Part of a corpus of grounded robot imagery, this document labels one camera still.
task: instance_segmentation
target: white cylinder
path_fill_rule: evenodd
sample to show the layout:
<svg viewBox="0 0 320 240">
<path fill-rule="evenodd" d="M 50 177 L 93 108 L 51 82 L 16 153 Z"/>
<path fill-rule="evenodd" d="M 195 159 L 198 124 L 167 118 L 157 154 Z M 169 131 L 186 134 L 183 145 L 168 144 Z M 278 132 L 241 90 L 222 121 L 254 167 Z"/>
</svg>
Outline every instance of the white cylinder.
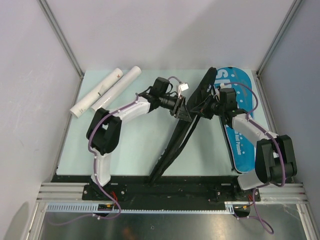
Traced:
<svg viewBox="0 0 320 240">
<path fill-rule="evenodd" d="M 110 88 L 91 109 L 97 111 L 99 108 L 107 107 L 141 74 L 141 69 L 134 66 L 126 75 L 124 75 L 113 87 Z"/>
<path fill-rule="evenodd" d="M 91 107 L 106 91 L 108 91 L 122 76 L 124 73 L 116 68 L 106 76 L 95 88 L 85 95 L 80 101 L 78 101 L 71 109 L 70 112 L 79 118 L 88 108 Z"/>
</svg>

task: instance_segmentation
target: metal frame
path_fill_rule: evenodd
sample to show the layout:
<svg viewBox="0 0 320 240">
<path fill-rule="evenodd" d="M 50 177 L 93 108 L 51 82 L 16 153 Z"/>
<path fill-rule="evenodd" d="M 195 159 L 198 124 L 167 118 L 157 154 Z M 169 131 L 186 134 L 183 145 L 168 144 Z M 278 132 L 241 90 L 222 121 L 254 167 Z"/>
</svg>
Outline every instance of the metal frame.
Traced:
<svg viewBox="0 0 320 240">
<path fill-rule="evenodd" d="M 54 33 L 56 34 L 59 42 L 61 43 L 67 57 L 72 63 L 72 66 L 76 70 L 80 79 L 83 79 L 84 72 L 81 70 L 80 65 L 68 44 L 65 35 L 63 34 L 53 12 L 51 11 L 46 0 L 37 0 L 43 13 L 47 17 Z M 260 74 L 264 70 L 267 62 L 269 61 L 271 55 L 279 44 L 280 40 L 283 38 L 285 31 L 290 25 L 293 17 L 296 15 L 298 9 L 302 5 L 303 0 L 295 0 L 287 15 L 285 16 L 276 36 L 274 37 L 266 55 L 264 56 L 261 64 L 259 65 L 257 71 L 254 72 L 254 80 L 257 86 L 257 90 L 262 101 L 262 107 L 266 115 L 266 120 L 271 131 L 276 132 L 276 125 L 274 123 L 273 114 L 271 112 L 270 106 L 267 101 L 263 86 L 261 84 Z M 77 95 L 79 94 L 81 87 L 81 82 L 78 86 Z M 62 140 L 62 146 L 68 132 L 71 118 L 69 119 L 65 131 L 65 137 Z M 111 203 L 111 201 L 83 201 L 82 194 L 86 183 L 43 183 L 36 204 L 32 213 L 32 219 L 28 226 L 28 231 L 24 237 L 26 240 L 37 240 L 41 233 L 41 228 L 46 212 L 88 212 L 94 211 L 98 203 Z M 261 201 L 257 202 L 258 205 L 271 205 L 271 204 L 296 204 L 301 222 L 308 240 L 320 239 L 319 231 L 317 225 L 315 224 L 315 219 L 312 215 L 311 208 L 308 202 L 308 198 L 301 183 L 290 183 L 286 184 L 284 188 L 278 188 L 275 186 L 267 186 L 260 189 Z M 233 208 L 232 204 L 247 204 L 247 202 L 225 202 L 226 211 L 224 212 L 213 212 L 209 211 L 206 213 L 218 213 L 218 214 L 232 214 Z M 127 213 L 137 213 L 137 211 L 127 211 Z M 159 213 L 159 211 L 149 211 L 148 213 Z"/>
</svg>

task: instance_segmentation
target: blue board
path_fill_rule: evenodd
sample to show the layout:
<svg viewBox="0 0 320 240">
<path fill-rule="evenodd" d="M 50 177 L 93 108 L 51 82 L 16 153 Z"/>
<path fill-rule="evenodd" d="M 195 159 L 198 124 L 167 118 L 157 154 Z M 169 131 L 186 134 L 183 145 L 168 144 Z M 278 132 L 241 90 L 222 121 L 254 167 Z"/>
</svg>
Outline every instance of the blue board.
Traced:
<svg viewBox="0 0 320 240">
<path fill-rule="evenodd" d="M 222 83 L 242 83 L 252 88 L 250 77 L 240 68 L 222 67 L 217 70 L 214 86 L 217 88 Z M 236 100 L 238 107 L 250 111 L 253 106 L 252 93 L 243 86 L 232 84 L 236 91 Z M 226 138 L 231 149 L 234 168 L 239 173 L 246 173 L 255 168 L 255 148 L 241 133 L 228 126 L 223 126 L 226 132 Z"/>
</svg>

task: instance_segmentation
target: white wall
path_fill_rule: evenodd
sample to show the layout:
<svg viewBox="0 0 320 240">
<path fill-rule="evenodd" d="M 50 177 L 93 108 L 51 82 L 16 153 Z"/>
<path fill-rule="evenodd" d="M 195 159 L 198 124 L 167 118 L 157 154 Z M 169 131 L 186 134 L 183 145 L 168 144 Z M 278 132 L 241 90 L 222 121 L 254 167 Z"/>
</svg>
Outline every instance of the white wall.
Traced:
<svg viewBox="0 0 320 240">
<path fill-rule="evenodd" d="M 37 1 L 1 1 L 0 239 L 22 235 L 78 82 Z"/>
<path fill-rule="evenodd" d="M 304 1 L 262 73 L 281 134 L 292 137 L 297 180 L 304 183 L 320 226 L 320 1 Z"/>
<path fill-rule="evenodd" d="M 48 0 L 86 70 L 255 70 L 292 2 Z"/>
</svg>

